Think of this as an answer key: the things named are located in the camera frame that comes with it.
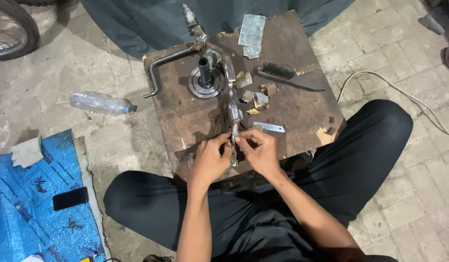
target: tire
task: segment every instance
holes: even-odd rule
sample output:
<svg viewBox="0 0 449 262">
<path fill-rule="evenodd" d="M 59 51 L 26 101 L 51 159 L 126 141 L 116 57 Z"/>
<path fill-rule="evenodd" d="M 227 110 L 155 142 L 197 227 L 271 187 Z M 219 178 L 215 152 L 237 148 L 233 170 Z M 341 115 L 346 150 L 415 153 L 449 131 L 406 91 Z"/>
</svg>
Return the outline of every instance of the tire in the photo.
<svg viewBox="0 0 449 262">
<path fill-rule="evenodd" d="M 34 19 L 14 0 L 0 0 L 0 11 L 12 17 L 27 34 L 27 43 L 20 49 L 8 54 L 0 54 L 0 61 L 22 57 L 40 45 L 40 33 Z"/>
<path fill-rule="evenodd" d="M 15 0 L 20 5 L 27 5 L 33 7 L 46 7 L 53 5 L 60 5 L 64 0 Z"/>
</svg>

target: white wire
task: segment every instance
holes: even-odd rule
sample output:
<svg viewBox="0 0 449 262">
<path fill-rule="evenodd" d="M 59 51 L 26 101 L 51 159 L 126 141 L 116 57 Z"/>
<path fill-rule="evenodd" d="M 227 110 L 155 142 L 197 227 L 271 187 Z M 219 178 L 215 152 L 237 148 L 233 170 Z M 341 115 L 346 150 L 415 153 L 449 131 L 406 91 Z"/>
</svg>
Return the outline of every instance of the white wire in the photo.
<svg viewBox="0 0 449 262">
<path fill-rule="evenodd" d="M 430 121 L 434 124 L 434 126 L 436 126 L 436 128 L 438 128 L 438 130 L 440 130 L 441 132 L 443 132 L 444 134 L 447 134 L 447 135 L 449 136 L 448 130 L 443 126 L 443 124 L 441 123 L 441 120 L 437 117 L 437 115 L 434 113 L 434 111 L 433 111 L 427 104 L 425 104 L 425 103 L 424 103 L 423 101 L 421 101 L 420 99 L 418 99 L 418 98 L 416 98 L 416 97 L 414 97 L 414 96 L 412 96 L 412 95 L 410 95 L 410 94 L 408 94 L 408 93 L 402 91 L 400 88 L 398 88 L 398 87 L 396 87 L 395 85 L 391 84 L 391 83 L 390 83 L 388 80 L 386 80 L 384 77 L 380 76 L 379 74 L 377 74 L 377 73 L 375 73 L 375 72 L 373 72 L 373 71 L 366 71 L 366 70 L 365 70 L 365 71 L 359 71 L 359 72 L 356 72 L 356 73 L 351 74 L 351 75 L 345 80 L 344 84 L 343 84 L 342 87 L 341 87 L 341 90 L 339 91 L 338 102 L 339 102 L 339 99 L 341 98 L 342 92 L 344 91 L 344 86 L 347 84 L 347 82 L 349 82 L 349 80 L 350 80 L 353 76 L 355 76 L 355 75 L 357 75 L 357 74 L 361 74 L 361 73 L 367 73 L 367 74 L 374 74 L 374 75 L 376 75 L 377 77 L 381 78 L 381 80 L 383 80 L 383 81 L 385 81 L 386 83 L 388 83 L 390 87 L 392 87 L 392 88 L 396 89 L 397 91 L 401 92 L 402 94 L 404 94 L 404 95 L 405 95 L 406 97 L 408 97 L 409 99 L 414 100 L 414 101 L 416 101 L 416 102 L 422 104 L 423 106 L 425 106 L 428 110 L 430 110 L 430 112 L 431 112 L 431 113 L 433 114 L 433 116 L 436 118 L 436 122 L 438 123 L 439 126 L 438 126 L 435 122 L 431 121 L 431 119 L 430 119 Z"/>
</svg>

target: blue tarp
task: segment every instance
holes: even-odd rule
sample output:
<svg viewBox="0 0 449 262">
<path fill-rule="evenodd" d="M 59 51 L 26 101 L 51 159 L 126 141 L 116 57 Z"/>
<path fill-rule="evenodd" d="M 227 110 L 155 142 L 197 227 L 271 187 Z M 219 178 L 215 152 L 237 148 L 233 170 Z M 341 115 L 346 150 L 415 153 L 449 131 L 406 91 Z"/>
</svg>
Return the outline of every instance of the blue tarp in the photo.
<svg viewBox="0 0 449 262">
<path fill-rule="evenodd" d="M 105 260 L 89 203 L 53 211 L 52 197 L 83 187 L 71 130 L 45 138 L 44 157 L 22 168 L 0 155 L 0 261 L 40 253 L 46 262 L 78 262 L 83 247 Z"/>
</svg>

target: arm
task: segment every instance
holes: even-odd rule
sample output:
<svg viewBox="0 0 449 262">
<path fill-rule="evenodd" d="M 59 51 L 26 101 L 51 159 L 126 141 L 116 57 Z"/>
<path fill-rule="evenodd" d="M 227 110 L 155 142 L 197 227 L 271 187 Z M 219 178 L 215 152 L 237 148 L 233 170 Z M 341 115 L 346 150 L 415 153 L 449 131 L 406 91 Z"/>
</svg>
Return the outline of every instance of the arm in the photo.
<svg viewBox="0 0 449 262">
<path fill-rule="evenodd" d="M 357 261 L 365 256 L 349 231 L 280 168 L 274 137 L 255 129 L 244 131 L 239 136 L 236 142 L 252 167 L 276 188 L 294 217 L 322 250 L 339 262 Z M 251 148 L 247 139 L 258 147 Z"/>
<path fill-rule="evenodd" d="M 187 183 L 187 204 L 177 245 L 176 261 L 205 262 L 211 259 L 211 226 L 208 188 L 231 164 L 230 132 L 204 140 L 197 150 Z M 219 148 L 225 144 L 221 156 Z"/>
</svg>

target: metal shaft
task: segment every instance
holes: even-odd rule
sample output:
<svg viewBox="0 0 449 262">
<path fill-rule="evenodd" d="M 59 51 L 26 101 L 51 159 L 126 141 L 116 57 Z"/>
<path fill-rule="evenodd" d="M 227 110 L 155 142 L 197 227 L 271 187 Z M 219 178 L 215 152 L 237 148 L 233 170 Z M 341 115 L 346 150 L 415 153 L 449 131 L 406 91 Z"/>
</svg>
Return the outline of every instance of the metal shaft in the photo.
<svg viewBox="0 0 449 262">
<path fill-rule="evenodd" d="M 200 81 L 199 84 L 202 84 L 203 88 L 207 88 L 210 84 L 210 64 L 208 63 L 208 59 L 205 57 L 201 57 L 198 60 L 198 69 L 200 70 Z"/>
</svg>

